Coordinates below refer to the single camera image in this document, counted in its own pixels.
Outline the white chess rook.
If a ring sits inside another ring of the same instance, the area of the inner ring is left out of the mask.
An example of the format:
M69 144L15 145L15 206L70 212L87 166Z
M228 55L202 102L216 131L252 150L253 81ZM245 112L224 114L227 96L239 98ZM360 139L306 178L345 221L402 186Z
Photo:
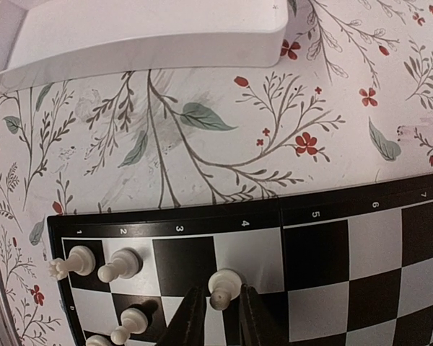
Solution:
M71 249L67 259L56 258L49 262L48 271L52 278L63 280L70 272L80 276L91 274L96 265L93 252L86 246L78 245Z

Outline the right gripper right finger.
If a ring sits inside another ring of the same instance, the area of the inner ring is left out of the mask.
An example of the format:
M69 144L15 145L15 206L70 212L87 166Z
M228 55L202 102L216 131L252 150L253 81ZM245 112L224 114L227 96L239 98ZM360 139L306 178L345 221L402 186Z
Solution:
M239 325L241 345L289 345L257 290L243 283L240 290Z

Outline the white chess pawn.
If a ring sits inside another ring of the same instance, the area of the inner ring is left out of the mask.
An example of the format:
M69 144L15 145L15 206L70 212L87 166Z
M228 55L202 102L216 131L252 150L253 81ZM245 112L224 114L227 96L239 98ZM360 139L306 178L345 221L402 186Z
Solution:
M208 281L210 305L214 310L223 311L235 300L241 291L242 279L231 269L216 271Z
M143 259L134 249L122 248L113 253L109 263L98 269L97 276L103 283L111 283L118 278L132 278L142 267Z
M142 334L149 326L144 312L136 308L128 308L121 313L121 324L110 334L115 345L123 345L132 334Z

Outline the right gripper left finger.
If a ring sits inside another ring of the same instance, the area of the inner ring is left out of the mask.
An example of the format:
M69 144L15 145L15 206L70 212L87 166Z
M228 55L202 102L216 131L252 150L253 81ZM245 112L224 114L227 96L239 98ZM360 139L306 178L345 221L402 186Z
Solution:
M184 296L156 346L203 346L205 315L205 287L193 286Z

